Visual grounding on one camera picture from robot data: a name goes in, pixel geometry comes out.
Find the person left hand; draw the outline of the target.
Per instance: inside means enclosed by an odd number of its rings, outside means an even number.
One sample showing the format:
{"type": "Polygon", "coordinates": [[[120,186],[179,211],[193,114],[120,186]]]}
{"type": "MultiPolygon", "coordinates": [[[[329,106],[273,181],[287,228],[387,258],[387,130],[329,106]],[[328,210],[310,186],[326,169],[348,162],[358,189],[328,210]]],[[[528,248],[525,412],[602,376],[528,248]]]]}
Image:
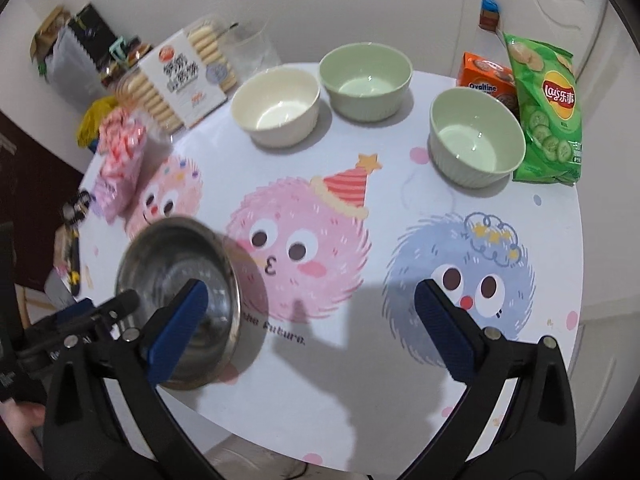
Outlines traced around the person left hand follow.
{"type": "Polygon", "coordinates": [[[44,424],[46,408],[41,404],[16,403],[10,399],[1,404],[1,417],[17,443],[43,468],[41,446],[34,435],[34,429],[44,424]]]}

